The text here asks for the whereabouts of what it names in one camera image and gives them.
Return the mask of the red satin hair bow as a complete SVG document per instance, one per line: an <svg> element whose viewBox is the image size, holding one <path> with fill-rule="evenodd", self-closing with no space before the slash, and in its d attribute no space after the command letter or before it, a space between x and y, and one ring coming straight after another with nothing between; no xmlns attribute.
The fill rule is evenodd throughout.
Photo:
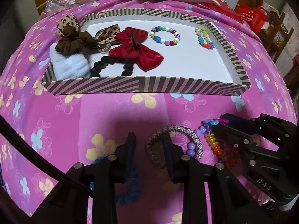
<svg viewBox="0 0 299 224"><path fill-rule="evenodd" d="M163 62L164 57L142 44L148 36L149 33L145 30L127 27L115 36L120 45L111 49L108 55L133 60L144 72L155 69Z"/></svg>

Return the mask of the leopard print hair bow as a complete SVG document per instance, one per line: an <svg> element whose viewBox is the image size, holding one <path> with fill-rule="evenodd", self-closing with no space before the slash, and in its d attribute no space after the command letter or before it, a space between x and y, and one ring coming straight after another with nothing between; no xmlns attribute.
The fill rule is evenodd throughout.
<svg viewBox="0 0 299 224"><path fill-rule="evenodd" d="M111 46L120 43L115 38L120 33L117 24L101 29L92 36L87 31L81 31L74 15L65 15L57 24L57 28L60 39L55 50L63 56L80 54L84 48L100 53L108 52Z"/></svg>

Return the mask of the striped white jewelry tray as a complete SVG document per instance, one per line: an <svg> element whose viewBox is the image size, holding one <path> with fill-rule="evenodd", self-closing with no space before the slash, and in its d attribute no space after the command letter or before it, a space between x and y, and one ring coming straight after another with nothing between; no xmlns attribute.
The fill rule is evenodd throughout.
<svg viewBox="0 0 299 224"><path fill-rule="evenodd" d="M42 85L53 95L99 93L178 93L239 96L251 82L219 29L200 17L161 9L117 9L86 15L82 31L96 31L117 24L149 31L156 26L177 30L178 44L164 46L148 38L144 45L160 53L164 61L148 72L134 66L131 76L121 76L123 67L115 64L100 77L57 80L53 66L45 71Z"/></svg>

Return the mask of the pink floral bed sheet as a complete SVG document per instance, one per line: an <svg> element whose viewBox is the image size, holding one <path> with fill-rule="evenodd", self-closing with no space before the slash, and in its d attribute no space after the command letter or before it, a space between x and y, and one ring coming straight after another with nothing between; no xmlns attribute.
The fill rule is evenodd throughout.
<svg viewBox="0 0 299 224"><path fill-rule="evenodd" d="M68 14L82 19L99 11L150 8L176 11L212 21L239 57L251 88L238 97L124 93L61 95L49 93L41 78L50 62L57 24ZM243 118L261 113L296 122L283 77L247 24L180 1L103 0L50 15L36 22L11 55L1 76L1 115L38 154L68 171L76 162L90 164L112 153L133 132L139 197L118 207L119 223L181 223L183 186L149 161L144 144L166 125L192 129L202 120L229 112Z"/></svg>

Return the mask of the black hair scrunchie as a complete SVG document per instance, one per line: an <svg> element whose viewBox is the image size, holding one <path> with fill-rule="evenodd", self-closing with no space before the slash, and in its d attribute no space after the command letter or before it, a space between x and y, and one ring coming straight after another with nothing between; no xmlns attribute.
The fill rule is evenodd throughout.
<svg viewBox="0 0 299 224"><path fill-rule="evenodd" d="M100 61L95 62L90 70L90 77L100 77L100 72L109 65L122 64L123 72L121 76L131 76L133 74L134 62L130 59L104 56Z"/></svg>

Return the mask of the light blue fluffy scrunchie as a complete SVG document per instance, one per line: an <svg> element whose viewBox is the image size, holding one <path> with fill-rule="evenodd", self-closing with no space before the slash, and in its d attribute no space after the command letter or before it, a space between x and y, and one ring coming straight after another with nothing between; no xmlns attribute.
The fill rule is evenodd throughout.
<svg viewBox="0 0 299 224"><path fill-rule="evenodd" d="M85 78L90 76L90 65L83 54L63 56L55 50L57 43L50 46L50 59L57 80Z"/></svg>

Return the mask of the wooden chair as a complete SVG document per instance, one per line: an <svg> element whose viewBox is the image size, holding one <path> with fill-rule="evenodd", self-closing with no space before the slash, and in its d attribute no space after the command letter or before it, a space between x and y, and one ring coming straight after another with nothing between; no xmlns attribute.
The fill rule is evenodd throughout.
<svg viewBox="0 0 299 224"><path fill-rule="evenodd" d="M266 22L268 22L269 25L267 28L262 28L258 36L268 55L273 59L273 62L276 63L283 49L289 42L294 28L291 27L290 30L287 30L284 26L284 12L278 15L275 11L266 11L265 9L263 9L263 11L266 13Z"/></svg>

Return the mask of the red shopping bag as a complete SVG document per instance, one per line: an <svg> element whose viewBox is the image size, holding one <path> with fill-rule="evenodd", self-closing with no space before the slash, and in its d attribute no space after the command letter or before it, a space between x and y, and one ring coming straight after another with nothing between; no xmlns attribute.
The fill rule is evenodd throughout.
<svg viewBox="0 0 299 224"><path fill-rule="evenodd" d="M261 31L264 23L267 21L266 14L261 6L251 8L249 5L242 3L237 13L249 24L251 30L256 34Z"/></svg>

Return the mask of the red fabric cushion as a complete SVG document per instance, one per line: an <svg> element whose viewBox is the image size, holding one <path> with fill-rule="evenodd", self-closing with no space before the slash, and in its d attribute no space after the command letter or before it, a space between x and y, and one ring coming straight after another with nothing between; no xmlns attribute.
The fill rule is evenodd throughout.
<svg viewBox="0 0 299 224"><path fill-rule="evenodd" d="M239 23L244 22L242 17L236 11L231 9L225 2L223 2L222 0L216 0L216 1L219 3L219 5L217 5L213 1L200 2L200 5L203 5L215 12L226 15L227 17L230 17L231 19L233 19Z"/></svg>

